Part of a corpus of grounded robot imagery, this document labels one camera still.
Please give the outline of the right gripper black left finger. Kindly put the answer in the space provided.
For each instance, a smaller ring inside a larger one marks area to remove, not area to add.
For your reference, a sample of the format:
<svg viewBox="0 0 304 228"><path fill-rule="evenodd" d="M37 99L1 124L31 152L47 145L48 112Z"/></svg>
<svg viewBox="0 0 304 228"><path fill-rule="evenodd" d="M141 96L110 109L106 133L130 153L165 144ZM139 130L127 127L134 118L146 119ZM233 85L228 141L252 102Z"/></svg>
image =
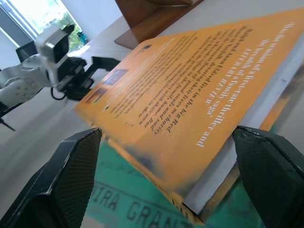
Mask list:
<svg viewBox="0 0 304 228"><path fill-rule="evenodd" d="M0 220L2 228L79 228L93 190L100 128L63 140Z"/></svg>

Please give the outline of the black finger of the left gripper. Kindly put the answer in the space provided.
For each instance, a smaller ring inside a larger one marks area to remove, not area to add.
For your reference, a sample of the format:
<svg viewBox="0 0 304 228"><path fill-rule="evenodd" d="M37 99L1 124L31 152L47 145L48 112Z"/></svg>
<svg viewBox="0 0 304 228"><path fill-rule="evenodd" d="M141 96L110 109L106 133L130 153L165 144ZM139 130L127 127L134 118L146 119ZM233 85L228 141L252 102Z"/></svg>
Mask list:
<svg viewBox="0 0 304 228"><path fill-rule="evenodd" d="M69 100L81 101L88 93L87 90L69 90L65 92L65 95Z"/></svg>
<svg viewBox="0 0 304 228"><path fill-rule="evenodd" d="M112 71L121 61L109 58L109 57L92 57L92 64L85 72L85 79L91 78L91 76L98 69L104 69L108 72Z"/></svg>

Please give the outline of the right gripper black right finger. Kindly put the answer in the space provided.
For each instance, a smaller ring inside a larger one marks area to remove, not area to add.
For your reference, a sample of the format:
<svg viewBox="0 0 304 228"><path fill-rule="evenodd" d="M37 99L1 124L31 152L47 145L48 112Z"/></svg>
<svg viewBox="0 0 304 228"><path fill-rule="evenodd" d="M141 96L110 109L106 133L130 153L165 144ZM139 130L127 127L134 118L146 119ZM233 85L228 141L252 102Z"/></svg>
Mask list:
<svg viewBox="0 0 304 228"><path fill-rule="evenodd" d="M256 128L233 131L245 190L267 228L304 226L304 156L286 138Z"/></svg>

